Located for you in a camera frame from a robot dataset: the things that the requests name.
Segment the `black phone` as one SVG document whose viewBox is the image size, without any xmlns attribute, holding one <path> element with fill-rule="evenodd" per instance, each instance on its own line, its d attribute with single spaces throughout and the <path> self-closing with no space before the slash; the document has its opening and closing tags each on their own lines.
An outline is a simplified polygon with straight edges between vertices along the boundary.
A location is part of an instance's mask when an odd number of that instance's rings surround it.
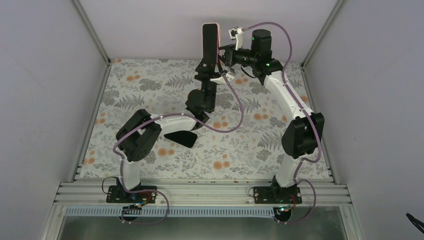
<svg viewBox="0 0 424 240">
<path fill-rule="evenodd" d="M 173 141 L 179 145 L 182 145 L 190 149 L 195 145 L 198 139 L 197 134 L 188 130 L 171 132 L 171 133 L 165 134 L 164 137 L 170 141 Z"/>
</svg>

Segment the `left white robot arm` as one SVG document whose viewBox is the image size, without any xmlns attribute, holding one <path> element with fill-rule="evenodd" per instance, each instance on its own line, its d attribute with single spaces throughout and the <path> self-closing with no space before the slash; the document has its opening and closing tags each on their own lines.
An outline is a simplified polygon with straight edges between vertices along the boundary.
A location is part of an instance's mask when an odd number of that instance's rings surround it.
<svg viewBox="0 0 424 240">
<path fill-rule="evenodd" d="M 181 113 L 153 115 L 140 109 L 118 131 L 113 152 L 122 159 L 119 196 L 124 201 L 131 203 L 139 197 L 141 168 L 136 164 L 151 152 L 159 137 L 187 148 L 194 146 L 198 138 L 194 131 L 206 126 L 209 114 L 215 110 L 217 80 L 221 79 L 216 68 L 216 57 L 201 60 L 194 77 L 201 82 L 201 88 L 188 94 Z"/>
</svg>

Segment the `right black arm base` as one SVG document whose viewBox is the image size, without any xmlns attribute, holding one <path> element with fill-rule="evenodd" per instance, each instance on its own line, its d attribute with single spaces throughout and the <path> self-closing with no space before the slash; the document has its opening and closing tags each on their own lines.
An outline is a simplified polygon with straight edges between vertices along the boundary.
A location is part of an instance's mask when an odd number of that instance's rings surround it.
<svg viewBox="0 0 424 240">
<path fill-rule="evenodd" d="M 255 186 L 253 187 L 255 204 L 302 204 L 301 190 L 297 185 L 290 187 Z"/>
</svg>

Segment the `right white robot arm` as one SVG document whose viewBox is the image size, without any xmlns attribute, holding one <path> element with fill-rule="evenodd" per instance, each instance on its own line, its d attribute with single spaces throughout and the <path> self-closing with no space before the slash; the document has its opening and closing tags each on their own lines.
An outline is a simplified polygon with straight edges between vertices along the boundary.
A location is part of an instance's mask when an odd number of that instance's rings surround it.
<svg viewBox="0 0 424 240">
<path fill-rule="evenodd" d="M 229 36 L 234 44 L 221 46 L 224 51 L 221 60 L 226 66 L 241 65 L 251 67 L 252 73 L 276 99 L 289 125 L 282 135 L 281 144 L 285 152 L 279 171 L 273 177 L 271 198 L 278 204 L 290 197 L 289 187 L 298 183 L 297 173 L 303 161 L 317 151 L 320 159 L 323 153 L 321 139 L 324 129 L 324 116 L 315 113 L 295 92 L 285 66 L 272 57 L 272 36 L 270 31 L 257 29 L 252 32 L 251 47 L 243 48 L 243 29 L 230 29 Z"/>
</svg>

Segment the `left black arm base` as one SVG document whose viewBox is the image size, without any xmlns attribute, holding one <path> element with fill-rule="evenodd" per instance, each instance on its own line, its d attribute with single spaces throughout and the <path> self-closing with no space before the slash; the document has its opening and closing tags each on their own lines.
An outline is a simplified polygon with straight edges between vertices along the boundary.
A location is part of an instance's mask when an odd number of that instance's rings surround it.
<svg viewBox="0 0 424 240">
<path fill-rule="evenodd" d="M 154 204 L 157 194 L 155 192 L 129 193 L 119 185 L 111 185 L 108 188 L 106 202 L 122 204 Z"/>
</svg>

